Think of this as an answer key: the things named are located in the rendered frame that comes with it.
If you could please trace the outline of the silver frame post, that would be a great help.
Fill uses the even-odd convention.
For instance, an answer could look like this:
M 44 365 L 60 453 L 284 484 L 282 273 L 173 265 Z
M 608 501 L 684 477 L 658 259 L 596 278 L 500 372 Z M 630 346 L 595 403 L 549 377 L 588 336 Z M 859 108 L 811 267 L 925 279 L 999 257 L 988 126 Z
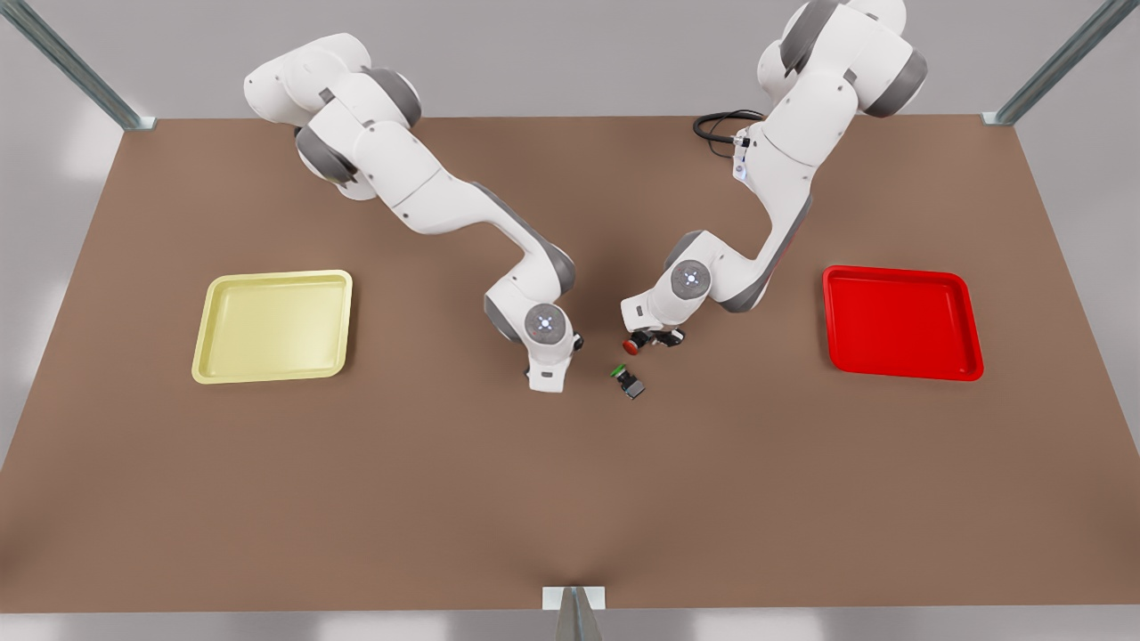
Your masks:
M 26 0 L 0 0 L 0 15 L 26 36 L 31 44 L 35 44 L 39 52 L 43 52 L 48 60 L 60 68 L 62 73 L 70 78 L 70 81 L 78 86 L 78 89 L 85 94 L 85 97 L 91 99 L 107 117 L 121 125 L 123 131 L 127 133 L 150 131 L 158 124 L 157 117 L 142 117 L 135 112 L 117 91 L 111 89 L 101 76 L 93 72 L 78 52 L 74 52 L 52 26 L 46 24 L 44 18 L 34 11 Z
M 606 609 L 606 589 L 544 587 L 542 609 L 557 610 L 555 641 L 603 641 L 595 609 Z
M 1068 36 L 1062 47 L 1051 54 L 1049 60 L 1043 62 L 1041 68 L 1015 91 L 1000 109 L 982 113 L 982 123 L 1015 125 L 1021 121 L 1021 117 L 1037 106 L 1039 102 L 1042 102 L 1047 94 L 1050 94 L 1054 86 L 1078 65 L 1080 60 L 1086 58 L 1088 52 L 1092 52 L 1105 36 L 1108 36 L 1139 7 L 1140 0 L 1104 0 L 1104 3 L 1096 8 L 1096 13 L 1092 13 L 1088 21 Z

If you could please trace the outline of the red tray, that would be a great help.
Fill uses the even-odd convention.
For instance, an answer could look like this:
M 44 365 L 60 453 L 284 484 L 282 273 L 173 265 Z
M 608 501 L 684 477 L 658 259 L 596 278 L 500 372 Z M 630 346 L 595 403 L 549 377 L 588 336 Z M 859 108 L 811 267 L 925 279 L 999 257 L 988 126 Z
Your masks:
M 955 273 L 830 266 L 822 295 L 834 368 L 962 382 L 984 373 L 972 299 Z

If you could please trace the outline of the pale yellow tray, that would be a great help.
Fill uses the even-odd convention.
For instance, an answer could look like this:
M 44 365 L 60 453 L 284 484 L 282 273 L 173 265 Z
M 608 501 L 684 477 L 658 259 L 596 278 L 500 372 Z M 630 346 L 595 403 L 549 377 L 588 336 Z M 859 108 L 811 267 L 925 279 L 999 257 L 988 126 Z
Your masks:
M 213 279 L 192 378 L 203 386 L 333 378 L 347 365 L 349 271 L 235 273 Z

